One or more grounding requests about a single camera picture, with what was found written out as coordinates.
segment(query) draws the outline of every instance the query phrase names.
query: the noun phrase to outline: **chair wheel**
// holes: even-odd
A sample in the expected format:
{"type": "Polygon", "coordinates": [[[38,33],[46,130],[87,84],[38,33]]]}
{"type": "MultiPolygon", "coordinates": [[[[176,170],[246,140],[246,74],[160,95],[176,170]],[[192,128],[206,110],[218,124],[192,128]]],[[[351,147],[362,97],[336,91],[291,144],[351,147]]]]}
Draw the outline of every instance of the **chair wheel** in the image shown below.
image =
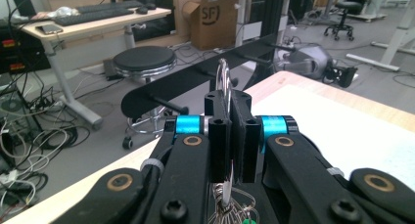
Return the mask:
{"type": "Polygon", "coordinates": [[[122,141],[122,147],[126,150],[130,150],[132,148],[132,144],[131,137],[125,137],[124,141],[122,141]]]}

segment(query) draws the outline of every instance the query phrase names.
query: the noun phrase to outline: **blue cylindrical joint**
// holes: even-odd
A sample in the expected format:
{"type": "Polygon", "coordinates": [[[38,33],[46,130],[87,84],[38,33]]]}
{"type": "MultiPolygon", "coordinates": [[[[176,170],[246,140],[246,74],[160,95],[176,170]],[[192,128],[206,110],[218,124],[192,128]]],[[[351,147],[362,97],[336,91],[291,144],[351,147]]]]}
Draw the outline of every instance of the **blue cylindrical joint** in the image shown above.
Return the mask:
{"type": "Polygon", "coordinates": [[[200,115],[178,115],[176,119],[176,134],[198,134],[201,132],[200,115]]]}
{"type": "Polygon", "coordinates": [[[273,134],[288,133],[287,123],[283,116],[280,115],[261,115],[262,130],[263,130],[263,144],[262,153],[265,153],[265,144],[269,136],[273,134]]]}

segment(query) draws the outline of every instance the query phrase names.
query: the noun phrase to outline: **black bolt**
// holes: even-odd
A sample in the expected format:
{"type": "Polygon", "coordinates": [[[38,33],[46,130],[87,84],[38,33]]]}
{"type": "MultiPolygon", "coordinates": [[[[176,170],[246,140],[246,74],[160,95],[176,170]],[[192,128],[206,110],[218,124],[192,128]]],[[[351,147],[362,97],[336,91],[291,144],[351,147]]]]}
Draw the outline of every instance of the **black bolt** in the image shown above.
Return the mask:
{"type": "Polygon", "coordinates": [[[186,215],[186,204],[180,200],[166,202],[161,208],[161,219],[166,223],[181,223],[186,215]]]}
{"type": "Polygon", "coordinates": [[[358,223],[362,219],[356,206],[346,199],[332,202],[330,207],[333,214],[340,218],[343,223],[358,223]]]}

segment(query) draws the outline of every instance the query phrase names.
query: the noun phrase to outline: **stool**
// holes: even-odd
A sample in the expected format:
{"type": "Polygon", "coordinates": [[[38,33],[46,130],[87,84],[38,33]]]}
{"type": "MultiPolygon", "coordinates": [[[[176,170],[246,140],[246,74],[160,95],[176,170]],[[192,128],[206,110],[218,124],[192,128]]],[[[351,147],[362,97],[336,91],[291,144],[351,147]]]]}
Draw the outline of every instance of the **stool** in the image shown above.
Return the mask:
{"type": "Polygon", "coordinates": [[[362,5],[357,2],[351,2],[351,1],[344,1],[344,2],[338,2],[336,4],[336,7],[339,9],[344,9],[342,14],[342,20],[339,24],[332,24],[329,25],[326,30],[324,31],[324,35],[329,35],[329,29],[332,29],[332,33],[335,34],[335,40],[339,40],[339,31],[345,30],[347,31],[348,40],[352,41],[354,40],[353,37],[353,27],[350,25],[345,25],[345,20],[347,17],[348,10],[360,10],[362,5]]]}
{"type": "MultiPolygon", "coordinates": [[[[165,47],[159,46],[143,46],[128,49],[119,53],[113,59],[115,71],[123,77],[140,77],[145,78],[146,83],[151,82],[151,77],[164,73],[173,69],[176,65],[176,56],[174,52],[165,47]]],[[[128,129],[136,133],[155,134],[156,137],[163,131],[162,127],[158,127],[161,120],[161,114],[165,108],[161,110],[153,110],[149,112],[149,117],[146,119],[133,119],[127,115],[128,129]],[[153,122],[153,130],[143,130],[142,126],[145,122],[153,122]]],[[[125,136],[122,146],[125,149],[132,147],[131,136],[125,136]]]]}

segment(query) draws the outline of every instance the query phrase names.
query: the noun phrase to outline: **black keyboard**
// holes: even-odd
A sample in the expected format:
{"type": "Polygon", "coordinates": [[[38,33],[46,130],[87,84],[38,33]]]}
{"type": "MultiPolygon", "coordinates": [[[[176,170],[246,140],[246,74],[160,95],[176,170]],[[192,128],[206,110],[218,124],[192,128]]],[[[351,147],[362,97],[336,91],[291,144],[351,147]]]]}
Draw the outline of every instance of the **black keyboard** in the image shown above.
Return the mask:
{"type": "Polygon", "coordinates": [[[109,19],[114,17],[126,16],[133,14],[133,11],[128,9],[116,9],[116,10],[106,10],[106,11],[99,11],[99,12],[91,12],[82,14],[79,16],[68,16],[68,17],[56,17],[53,21],[56,24],[67,26],[67,25],[75,25],[84,22],[94,22],[103,19],[109,19]]]}
{"type": "Polygon", "coordinates": [[[143,4],[139,1],[123,1],[123,2],[115,2],[115,3],[104,3],[99,5],[92,5],[92,6],[82,6],[77,7],[76,10],[80,14],[91,13],[91,12],[99,12],[99,11],[106,11],[106,10],[115,10],[115,9],[128,9],[128,8],[137,8],[142,7],[143,4]]]}

